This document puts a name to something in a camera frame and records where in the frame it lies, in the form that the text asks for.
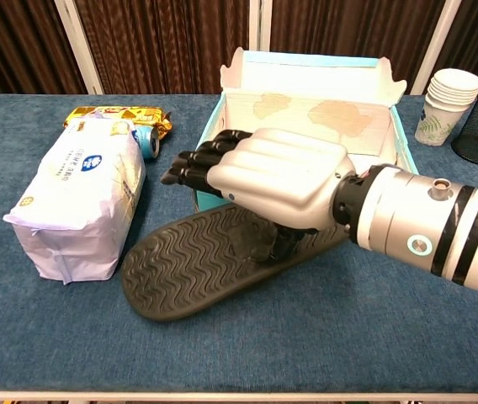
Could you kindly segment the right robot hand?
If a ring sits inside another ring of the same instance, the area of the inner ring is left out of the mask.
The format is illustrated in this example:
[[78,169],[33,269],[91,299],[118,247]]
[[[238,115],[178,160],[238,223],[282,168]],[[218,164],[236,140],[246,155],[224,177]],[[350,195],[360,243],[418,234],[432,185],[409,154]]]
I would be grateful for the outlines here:
[[194,151],[182,151],[162,175],[216,195],[271,221],[269,256],[287,258],[307,233],[335,224],[337,186],[356,168],[345,146],[277,129],[222,130]]

